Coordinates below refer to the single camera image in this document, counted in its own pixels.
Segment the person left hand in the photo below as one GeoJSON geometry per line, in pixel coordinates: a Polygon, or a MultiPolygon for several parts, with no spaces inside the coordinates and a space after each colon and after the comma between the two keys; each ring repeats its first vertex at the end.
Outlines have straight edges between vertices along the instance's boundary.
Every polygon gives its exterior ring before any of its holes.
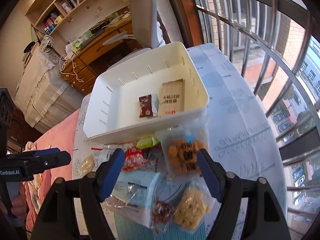
{"type": "Polygon", "coordinates": [[[27,217],[27,201],[23,184],[20,184],[18,188],[18,195],[11,201],[11,203],[12,214],[20,220],[25,220],[27,217]]]}

